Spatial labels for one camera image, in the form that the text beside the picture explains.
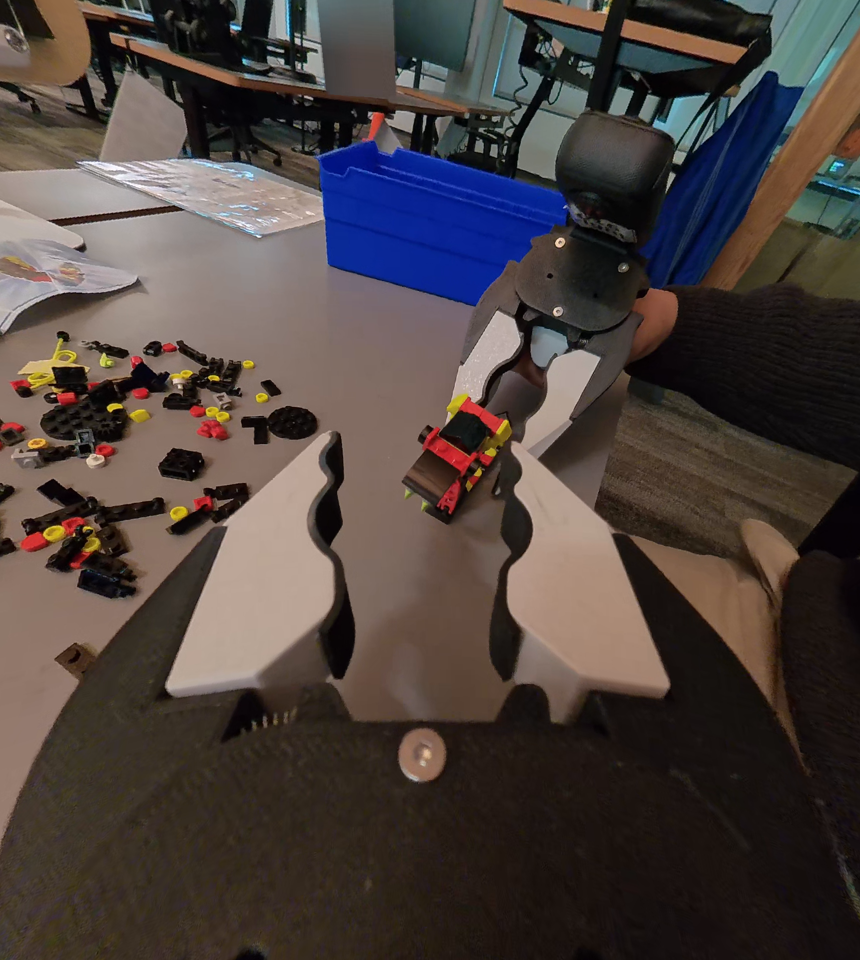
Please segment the person's right hand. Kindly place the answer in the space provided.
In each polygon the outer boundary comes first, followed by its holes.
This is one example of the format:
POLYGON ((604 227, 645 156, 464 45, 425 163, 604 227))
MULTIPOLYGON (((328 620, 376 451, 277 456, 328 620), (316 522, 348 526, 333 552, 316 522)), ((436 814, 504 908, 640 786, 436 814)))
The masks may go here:
POLYGON ((652 354, 672 334, 678 312, 676 293, 650 289, 634 303, 633 312, 642 319, 633 337, 628 366, 652 354))

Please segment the lego instruction booklet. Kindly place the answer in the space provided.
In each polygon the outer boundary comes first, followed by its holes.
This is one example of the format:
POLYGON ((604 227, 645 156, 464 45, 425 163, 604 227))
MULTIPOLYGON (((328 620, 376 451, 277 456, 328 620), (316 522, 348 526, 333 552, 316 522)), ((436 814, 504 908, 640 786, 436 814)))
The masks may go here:
POLYGON ((0 337, 30 308, 63 295, 111 294, 138 283, 132 271, 104 265, 48 240, 0 243, 0 337))

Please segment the blue plastic bin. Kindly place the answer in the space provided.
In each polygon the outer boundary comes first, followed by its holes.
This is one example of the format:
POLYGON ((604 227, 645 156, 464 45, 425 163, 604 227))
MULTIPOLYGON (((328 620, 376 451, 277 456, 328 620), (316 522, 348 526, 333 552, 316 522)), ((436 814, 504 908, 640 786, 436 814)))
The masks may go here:
POLYGON ((372 141, 318 168, 330 266, 470 306, 566 221, 555 189, 372 141))

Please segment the blue fabric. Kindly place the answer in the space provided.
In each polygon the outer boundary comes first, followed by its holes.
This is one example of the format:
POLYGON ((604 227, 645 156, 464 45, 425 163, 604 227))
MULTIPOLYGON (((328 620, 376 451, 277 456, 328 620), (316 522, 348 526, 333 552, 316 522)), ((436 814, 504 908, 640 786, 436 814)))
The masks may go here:
POLYGON ((650 285, 696 285, 743 220, 803 93, 769 71, 688 156, 641 253, 650 285))

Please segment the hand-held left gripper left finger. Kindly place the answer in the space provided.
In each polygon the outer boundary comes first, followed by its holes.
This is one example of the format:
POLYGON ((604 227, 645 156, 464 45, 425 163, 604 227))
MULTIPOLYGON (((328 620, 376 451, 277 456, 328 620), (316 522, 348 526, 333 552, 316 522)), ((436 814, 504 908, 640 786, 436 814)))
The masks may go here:
POLYGON ((343 565, 340 433, 320 433, 248 500, 222 538, 166 690, 284 693, 342 679, 355 646, 343 565))

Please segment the black round lego plate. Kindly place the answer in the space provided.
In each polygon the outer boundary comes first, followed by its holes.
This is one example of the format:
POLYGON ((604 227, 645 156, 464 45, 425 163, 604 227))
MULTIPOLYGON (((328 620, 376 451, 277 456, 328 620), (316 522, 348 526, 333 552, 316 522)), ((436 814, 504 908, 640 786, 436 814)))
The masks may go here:
POLYGON ((266 417, 268 431, 274 437, 299 441, 316 435, 316 415, 304 407, 285 405, 273 410, 266 417))

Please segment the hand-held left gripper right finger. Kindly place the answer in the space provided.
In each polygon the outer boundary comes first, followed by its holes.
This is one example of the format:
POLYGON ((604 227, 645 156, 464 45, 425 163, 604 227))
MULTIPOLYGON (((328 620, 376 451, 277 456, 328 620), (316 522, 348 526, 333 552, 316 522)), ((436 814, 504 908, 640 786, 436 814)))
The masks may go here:
POLYGON ((610 528, 519 442, 503 455, 489 654, 500 677, 544 694, 571 724, 589 695, 662 699, 670 689, 610 528))

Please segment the clear plastic sleeve with paper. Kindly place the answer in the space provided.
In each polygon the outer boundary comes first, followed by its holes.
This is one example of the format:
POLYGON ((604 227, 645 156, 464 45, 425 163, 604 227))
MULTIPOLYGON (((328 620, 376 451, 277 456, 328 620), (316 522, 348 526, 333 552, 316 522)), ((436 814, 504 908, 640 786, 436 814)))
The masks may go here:
POLYGON ((257 239, 324 220, 320 194, 247 164, 189 158, 77 164, 101 180, 257 239))

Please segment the person's right forearm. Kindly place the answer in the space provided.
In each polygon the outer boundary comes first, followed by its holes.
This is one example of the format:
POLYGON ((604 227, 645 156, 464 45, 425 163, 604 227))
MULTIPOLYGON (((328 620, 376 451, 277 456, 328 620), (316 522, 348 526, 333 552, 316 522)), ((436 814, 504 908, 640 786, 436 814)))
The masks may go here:
POLYGON ((674 330, 630 376, 763 439, 860 474, 860 300, 777 283, 674 286, 674 330))

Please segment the pile of lego pieces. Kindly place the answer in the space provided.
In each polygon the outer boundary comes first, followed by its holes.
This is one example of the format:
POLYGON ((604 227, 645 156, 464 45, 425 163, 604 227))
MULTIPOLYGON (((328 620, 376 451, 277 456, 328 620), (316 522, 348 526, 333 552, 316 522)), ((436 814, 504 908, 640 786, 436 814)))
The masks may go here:
POLYGON ((0 565, 36 557, 83 594, 138 596, 138 522, 172 540, 207 533, 268 482, 271 442, 293 460, 314 438, 269 433, 267 414, 288 404, 255 367, 184 339, 131 351, 58 331, 52 354, 9 382, 28 410, 0 414, 0 565), (204 472, 162 477, 170 449, 201 453, 204 472))

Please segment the grey panel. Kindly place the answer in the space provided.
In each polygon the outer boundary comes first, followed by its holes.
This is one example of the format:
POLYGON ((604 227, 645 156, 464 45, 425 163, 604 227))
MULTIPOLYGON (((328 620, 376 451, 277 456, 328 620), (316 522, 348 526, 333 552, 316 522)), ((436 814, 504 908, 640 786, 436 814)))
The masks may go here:
POLYGON ((177 159, 187 138, 183 109, 139 73, 124 74, 100 150, 100 162, 177 159))

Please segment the red yellow black lego snake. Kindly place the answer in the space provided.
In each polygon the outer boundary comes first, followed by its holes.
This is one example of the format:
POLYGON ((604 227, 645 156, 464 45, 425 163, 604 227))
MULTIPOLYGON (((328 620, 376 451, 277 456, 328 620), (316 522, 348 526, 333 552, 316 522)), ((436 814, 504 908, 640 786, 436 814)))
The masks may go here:
POLYGON ((403 477, 405 498, 418 497, 421 510, 449 523, 481 481, 511 436, 510 421, 467 393, 447 406, 447 422, 420 433, 421 453, 403 477))

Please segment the grey monitor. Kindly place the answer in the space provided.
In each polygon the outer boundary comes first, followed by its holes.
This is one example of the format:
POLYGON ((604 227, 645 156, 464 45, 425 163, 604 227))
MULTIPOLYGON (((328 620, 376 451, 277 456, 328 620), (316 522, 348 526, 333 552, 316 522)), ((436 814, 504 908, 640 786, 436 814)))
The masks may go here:
POLYGON ((392 1, 318 1, 324 83, 341 99, 375 103, 396 93, 392 1))

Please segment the wooden pillar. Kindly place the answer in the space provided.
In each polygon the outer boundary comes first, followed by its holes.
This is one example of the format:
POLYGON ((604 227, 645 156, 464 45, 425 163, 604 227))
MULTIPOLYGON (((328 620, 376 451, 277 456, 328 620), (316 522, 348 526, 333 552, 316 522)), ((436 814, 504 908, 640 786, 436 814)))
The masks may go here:
POLYGON ((734 234, 700 282, 730 290, 860 114, 860 26, 776 154, 734 234))

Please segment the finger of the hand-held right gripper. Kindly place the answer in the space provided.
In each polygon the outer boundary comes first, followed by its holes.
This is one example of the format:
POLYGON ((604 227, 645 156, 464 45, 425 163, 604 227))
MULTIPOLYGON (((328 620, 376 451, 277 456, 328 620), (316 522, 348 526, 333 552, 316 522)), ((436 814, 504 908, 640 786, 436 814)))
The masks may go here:
POLYGON ((525 422, 522 447, 539 458, 573 424, 575 409, 600 358, 584 350, 556 356, 546 371, 543 400, 525 422))
POLYGON ((468 354, 460 361, 459 395, 484 411, 495 387, 528 352, 528 335, 518 320, 502 309, 485 322, 468 354))

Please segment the black office chair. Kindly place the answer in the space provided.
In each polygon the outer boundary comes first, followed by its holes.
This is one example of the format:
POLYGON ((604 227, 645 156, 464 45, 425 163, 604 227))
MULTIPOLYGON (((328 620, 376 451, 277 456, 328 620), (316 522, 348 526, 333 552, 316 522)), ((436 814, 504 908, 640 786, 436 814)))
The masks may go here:
POLYGON ((860 557, 860 473, 796 550, 800 557, 815 552, 841 560, 860 557))

